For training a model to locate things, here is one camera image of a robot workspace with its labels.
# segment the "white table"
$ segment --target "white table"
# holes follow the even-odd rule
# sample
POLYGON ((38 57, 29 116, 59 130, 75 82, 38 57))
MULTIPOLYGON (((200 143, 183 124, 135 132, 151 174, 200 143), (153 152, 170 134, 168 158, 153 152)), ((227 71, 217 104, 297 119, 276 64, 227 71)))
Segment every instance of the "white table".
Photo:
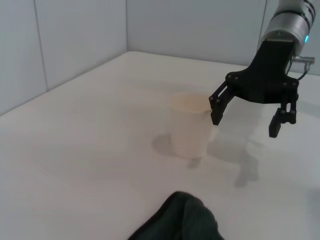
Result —
POLYGON ((0 239, 125 240, 180 190, 226 240, 318 240, 319 76, 278 138, 277 105, 234 98, 206 157, 172 155, 169 96, 243 68, 128 52, 0 117, 0 239))

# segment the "white wall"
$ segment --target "white wall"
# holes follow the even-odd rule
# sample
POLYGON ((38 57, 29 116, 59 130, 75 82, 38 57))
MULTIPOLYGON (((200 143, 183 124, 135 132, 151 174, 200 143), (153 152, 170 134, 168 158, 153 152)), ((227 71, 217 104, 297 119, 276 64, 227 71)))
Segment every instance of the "white wall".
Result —
POLYGON ((128 0, 128 49, 248 65, 265 5, 266 0, 128 0))
MULTIPOLYGON (((278 6, 278 1, 276 0, 269 0, 267 1, 266 10, 265 10, 265 17, 263 21, 263 28, 262 32, 264 33, 268 27, 268 24, 273 17, 276 9, 278 6)), ((317 13, 315 18, 314 25, 310 31, 309 40, 304 46, 301 56, 305 57, 315 57, 315 65, 311 66, 309 71, 310 74, 313 75, 320 75, 320 11, 317 13)), ((304 71, 304 65, 294 63, 291 68, 292 71, 302 73, 304 71)))
POLYGON ((48 88, 127 51, 126 0, 35 0, 48 88))
POLYGON ((46 92, 33 0, 0 0, 0 115, 46 92))

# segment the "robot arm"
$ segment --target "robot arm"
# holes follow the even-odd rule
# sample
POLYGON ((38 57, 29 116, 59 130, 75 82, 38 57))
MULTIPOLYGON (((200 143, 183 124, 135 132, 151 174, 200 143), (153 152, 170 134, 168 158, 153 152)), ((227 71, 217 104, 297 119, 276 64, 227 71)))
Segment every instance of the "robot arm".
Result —
POLYGON ((220 123, 234 97, 253 103, 280 104, 269 125, 272 138, 278 136, 281 124, 296 123, 299 80, 315 62, 314 57, 299 54, 308 41, 319 6, 320 0, 279 0, 250 66, 228 73, 225 82, 209 98, 214 125, 220 123), (305 73, 298 79, 287 76, 292 62, 305 64, 305 73))

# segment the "plastic cup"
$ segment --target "plastic cup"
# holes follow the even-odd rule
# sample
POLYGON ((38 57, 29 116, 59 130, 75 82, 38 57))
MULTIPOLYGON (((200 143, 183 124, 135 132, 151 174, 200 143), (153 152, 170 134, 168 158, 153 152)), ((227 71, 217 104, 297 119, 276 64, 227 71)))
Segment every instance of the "plastic cup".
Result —
POLYGON ((203 157, 213 133, 209 96, 178 93, 170 100, 172 123, 170 129, 173 152, 183 158, 203 157))

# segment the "fabric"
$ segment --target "fabric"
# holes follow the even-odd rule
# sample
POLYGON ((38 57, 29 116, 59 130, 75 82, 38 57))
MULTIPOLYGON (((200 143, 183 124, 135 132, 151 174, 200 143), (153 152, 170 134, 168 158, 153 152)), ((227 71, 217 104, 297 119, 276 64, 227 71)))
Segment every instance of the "fabric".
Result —
POLYGON ((173 193, 129 240, 224 240, 209 209, 198 198, 173 193))

